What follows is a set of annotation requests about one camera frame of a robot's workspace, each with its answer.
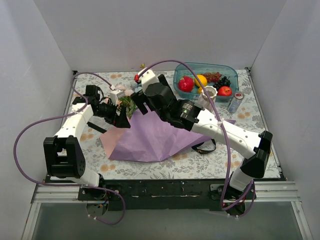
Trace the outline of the purple pink wrapping paper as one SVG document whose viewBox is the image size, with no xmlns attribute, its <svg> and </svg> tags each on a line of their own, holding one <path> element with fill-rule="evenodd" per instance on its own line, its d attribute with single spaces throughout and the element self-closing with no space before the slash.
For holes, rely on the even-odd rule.
<svg viewBox="0 0 320 240">
<path fill-rule="evenodd" d="M 175 128 L 162 121 L 154 111 L 133 112 L 130 128 L 111 127 L 100 136 L 110 160 L 161 162 L 178 152 L 210 140 L 208 136 Z"/>
</svg>

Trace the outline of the white ribbed vase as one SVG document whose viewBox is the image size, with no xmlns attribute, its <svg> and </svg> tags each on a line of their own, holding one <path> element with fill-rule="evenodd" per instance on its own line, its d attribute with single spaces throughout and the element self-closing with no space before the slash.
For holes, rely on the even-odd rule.
<svg viewBox="0 0 320 240">
<path fill-rule="evenodd" d="M 212 113 L 214 109 L 211 102 L 215 102 L 218 92 L 216 88 L 214 88 L 213 86 L 206 86 L 205 90 L 207 91 L 209 96 L 207 96 L 205 92 L 201 89 L 197 103 Z"/>
</svg>

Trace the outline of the blue flower stem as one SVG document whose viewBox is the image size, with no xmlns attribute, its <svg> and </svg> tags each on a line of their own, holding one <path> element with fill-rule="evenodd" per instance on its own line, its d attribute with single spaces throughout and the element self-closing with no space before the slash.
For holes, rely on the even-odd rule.
<svg viewBox="0 0 320 240">
<path fill-rule="evenodd" d="M 133 88 L 134 93 L 138 93 L 140 90 L 142 90 L 142 84 L 138 84 Z"/>
</svg>

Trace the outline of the white pink flower stem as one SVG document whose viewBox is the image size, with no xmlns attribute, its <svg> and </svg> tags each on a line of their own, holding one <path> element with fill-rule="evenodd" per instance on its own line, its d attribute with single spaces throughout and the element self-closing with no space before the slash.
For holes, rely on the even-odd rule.
<svg viewBox="0 0 320 240">
<path fill-rule="evenodd" d="M 124 91 L 124 97 L 129 97 L 134 93 L 133 88 L 131 86 L 125 86 L 123 84 L 117 84 L 115 86 L 115 89 L 116 90 L 123 90 Z"/>
</svg>

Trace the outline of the black ribbon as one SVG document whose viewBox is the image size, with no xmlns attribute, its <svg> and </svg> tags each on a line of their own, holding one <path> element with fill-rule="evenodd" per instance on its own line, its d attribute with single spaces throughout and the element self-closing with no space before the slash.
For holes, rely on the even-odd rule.
<svg viewBox="0 0 320 240">
<path fill-rule="evenodd" d="M 217 149 L 217 144 L 214 139 L 207 142 L 201 142 L 191 147 L 193 151 L 200 155 L 208 155 Z"/>
</svg>

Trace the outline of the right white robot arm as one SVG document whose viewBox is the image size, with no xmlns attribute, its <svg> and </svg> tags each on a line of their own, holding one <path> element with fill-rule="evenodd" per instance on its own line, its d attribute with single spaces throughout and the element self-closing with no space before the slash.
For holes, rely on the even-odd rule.
<svg viewBox="0 0 320 240">
<path fill-rule="evenodd" d="M 237 199 L 245 192 L 253 179 L 265 175 L 271 151 L 273 135 L 242 129 L 190 100 L 177 99 L 164 75 L 155 76 L 152 71 L 136 74 L 135 82 L 142 89 L 131 95 L 142 114 L 149 110 L 171 126 L 193 133 L 202 134 L 223 143 L 243 156 L 241 165 L 227 174 L 227 195 Z"/>
</svg>

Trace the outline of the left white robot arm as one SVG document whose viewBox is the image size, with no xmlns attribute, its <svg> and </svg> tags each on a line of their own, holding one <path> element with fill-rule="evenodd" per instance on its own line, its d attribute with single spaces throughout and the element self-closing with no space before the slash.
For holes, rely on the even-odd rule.
<svg viewBox="0 0 320 240">
<path fill-rule="evenodd" d="M 67 179 L 79 185 L 88 185 L 89 194 L 95 200 L 106 196 L 106 187 L 100 183 L 101 176 L 86 167 L 80 146 L 81 135 L 91 117 L 99 117 L 117 128 L 130 128 L 126 108 L 118 110 L 118 100 L 123 90 L 113 90 L 108 97 L 100 87 L 87 85 L 84 96 L 77 96 L 61 129 L 43 142 L 47 173 L 51 177 Z"/>
</svg>

